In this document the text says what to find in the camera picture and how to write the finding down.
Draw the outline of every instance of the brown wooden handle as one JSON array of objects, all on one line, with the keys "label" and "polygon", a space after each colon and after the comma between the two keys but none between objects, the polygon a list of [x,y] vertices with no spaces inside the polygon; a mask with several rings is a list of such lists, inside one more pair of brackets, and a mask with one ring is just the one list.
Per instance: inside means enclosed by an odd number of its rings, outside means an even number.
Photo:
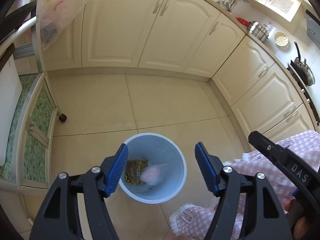
[{"label": "brown wooden handle", "polygon": [[7,63],[13,52],[15,51],[16,47],[13,43],[7,48],[6,52],[0,58],[0,72],[3,69],[4,65]]}]

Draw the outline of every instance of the light blue bucket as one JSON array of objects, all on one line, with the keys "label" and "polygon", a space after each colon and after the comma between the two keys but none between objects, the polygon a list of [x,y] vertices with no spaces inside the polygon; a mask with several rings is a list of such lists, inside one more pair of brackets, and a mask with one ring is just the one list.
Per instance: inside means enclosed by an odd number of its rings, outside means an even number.
[{"label": "light blue bucket", "polygon": [[125,171],[120,187],[130,197],[147,204],[158,204],[172,199],[182,189],[187,176],[186,160],[178,146],[165,136],[140,133],[124,142],[129,149],[128,160],[148,160],[148,166],[166,164],[165,175],[156,186],[139,186],[125,182]]}]

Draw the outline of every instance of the gold wrapper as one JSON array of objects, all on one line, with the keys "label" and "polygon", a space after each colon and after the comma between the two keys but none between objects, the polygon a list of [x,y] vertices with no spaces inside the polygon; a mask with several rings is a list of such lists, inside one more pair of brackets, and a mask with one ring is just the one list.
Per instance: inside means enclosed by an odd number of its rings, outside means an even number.
[{"label": "gold wrapper", "polygon": [[148,160],[127,161],[127,165],[125,167],[125,182],[128,182],[131,185],[144,184],[144,182],[140,180],[140,175],[146,167],[148,167]]}]

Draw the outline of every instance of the pink checkered cloth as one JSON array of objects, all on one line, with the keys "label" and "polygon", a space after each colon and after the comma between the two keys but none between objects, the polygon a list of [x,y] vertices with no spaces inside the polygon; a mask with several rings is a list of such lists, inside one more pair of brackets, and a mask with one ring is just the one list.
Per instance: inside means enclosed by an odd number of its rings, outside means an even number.
[{"label": "pink checkered cloth", "polygon": [[[320,134],[316,131],[306,131],[277,144],[288,148],[308,163],[315,171],[320,166]],[[244,153],[242,159],[236,159],[233,163],[225,162],[224,166],[233,167],[238,173],[254,176],[257,172],[263,172],[272,185],[282,206],[287,200],[294,197],[291,195],[296,186],[263,154],[253,151]],[[240,194],[236,220],[231,239],[238,239],[241,231],[245,206],[245,194]],[[185,204],[170,216],[171,229],[176,236],[186,236],[197,240],[203,240],[217,205],[213,208],[203,208],[193,204]]]}]

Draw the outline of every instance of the translucent plastic bag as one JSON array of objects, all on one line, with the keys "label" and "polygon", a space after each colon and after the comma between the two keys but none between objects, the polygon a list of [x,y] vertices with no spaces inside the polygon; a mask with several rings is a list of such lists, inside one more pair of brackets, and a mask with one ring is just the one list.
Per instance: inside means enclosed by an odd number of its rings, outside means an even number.
[{"label": "translucent plastic bag", "polygon": [[40,0],[39,23],[42,49],[54,43],[88,0]]}]

